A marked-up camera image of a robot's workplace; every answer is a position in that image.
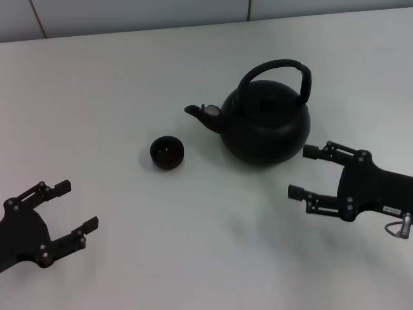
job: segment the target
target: white label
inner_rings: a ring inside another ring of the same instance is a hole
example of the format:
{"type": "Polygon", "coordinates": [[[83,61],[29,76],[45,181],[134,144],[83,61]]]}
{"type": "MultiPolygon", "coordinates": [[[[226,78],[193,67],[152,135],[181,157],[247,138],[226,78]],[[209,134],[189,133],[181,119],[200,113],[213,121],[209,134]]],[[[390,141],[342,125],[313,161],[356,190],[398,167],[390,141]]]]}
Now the white label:
{"type": "Polygon", "coordinates": [[[401,213],[401,211],[399,209],[390,208],[390,207],[387,207],[386,205],[383,207],[383,211],[389,212],[389,213],[394,213],[394,214],[397,214],[397,215],[400,215],[400,213],[401,213]]]}

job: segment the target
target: white wall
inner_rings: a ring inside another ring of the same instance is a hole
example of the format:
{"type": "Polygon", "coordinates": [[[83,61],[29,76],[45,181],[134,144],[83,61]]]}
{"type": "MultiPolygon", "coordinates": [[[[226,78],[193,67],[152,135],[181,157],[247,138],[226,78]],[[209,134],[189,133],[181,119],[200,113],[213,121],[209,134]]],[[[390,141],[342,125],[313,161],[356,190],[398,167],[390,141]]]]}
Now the white wall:
{"type": "Polygon", "coordinates": [[[252,0],[251,20],[403,8],[413,0],[252,0]]]}
{"type": "Polygon", "coordinates": [[[48,37],[246,21],[248,0],[33,0],[48,37]]]}
{"type": "Polygon", "coordinates": [[[0,0],[0,42],[42,38],[28,0],[0,0]]]}

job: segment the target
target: small cup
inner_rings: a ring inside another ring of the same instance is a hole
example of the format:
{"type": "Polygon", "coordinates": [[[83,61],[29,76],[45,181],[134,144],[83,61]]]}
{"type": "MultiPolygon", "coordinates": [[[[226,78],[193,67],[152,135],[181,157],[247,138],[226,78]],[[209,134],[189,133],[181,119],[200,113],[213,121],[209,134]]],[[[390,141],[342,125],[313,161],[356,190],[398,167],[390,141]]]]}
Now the small cup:
{"type": "Polygon", "coordinates": [[[161,169],[170,170],[183,161],[184,150],[182,142],[172,136],[156,139],[150,146],[150,157],[161,169]]]}

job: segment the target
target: robotic hand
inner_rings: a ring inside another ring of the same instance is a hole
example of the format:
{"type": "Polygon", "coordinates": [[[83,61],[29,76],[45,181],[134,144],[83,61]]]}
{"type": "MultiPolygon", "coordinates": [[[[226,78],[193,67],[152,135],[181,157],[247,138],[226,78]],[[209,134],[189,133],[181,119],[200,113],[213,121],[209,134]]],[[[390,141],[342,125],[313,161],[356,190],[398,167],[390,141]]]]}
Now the robotic hand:
{"type": "Polygon", "coordinates": [[[40,182],[22,195],[5,201],[5,216],[0,222],[0,272],[22,261],[47,268],[56,260],[86,247],[85,234],[97,229],[97,217],[52,241],[45,222],[34,211],[41,203],[70,191],[68,180],[55,185],[54,189],[40,182]]]}
{"type": "Polygon", "coordinates": [[[381,170],[366,150],[353,150],[334,142],[327,142],[323,149],[305,145],[303,156],[322,159],[343,165],[337,197],[318,195],[301,187],[290,185],[288,197],[307,203],[306,212],[335,216],[353,222],[363,211],[376,211],[402,222],[389,223],[386,232],[394,237],[407,239],[413,222],[413,178],[381,170]],[[393,233],[391,225],[401,224],[401,230],[393,233]]]}

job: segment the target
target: white table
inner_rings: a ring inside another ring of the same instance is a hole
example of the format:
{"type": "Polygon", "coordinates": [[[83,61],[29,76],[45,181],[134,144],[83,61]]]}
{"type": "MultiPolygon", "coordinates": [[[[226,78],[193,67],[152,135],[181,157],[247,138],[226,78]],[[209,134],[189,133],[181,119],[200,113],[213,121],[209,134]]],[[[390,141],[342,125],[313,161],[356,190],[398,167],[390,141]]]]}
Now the white table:
{"type": "MultiPolygon", "coordinates": [[[[384,231],[393,218],[288,200],[288,184],[334,195],[340,166],[298,154],[257,170],[183,112],[296,59],[313,74],[309,144],[413,175],[412,33],[399,9],[0,45],[1,199],[69,179],[37,209],[51,237],[100,219],[85,250],[1,273],[0,308],[412,309],[413,241],[384,231]],[[185,144],[170,172],[148,155],[163,135],[185,144]]],[[[291,68],[260,78],[299,88],[291,68]]]]}

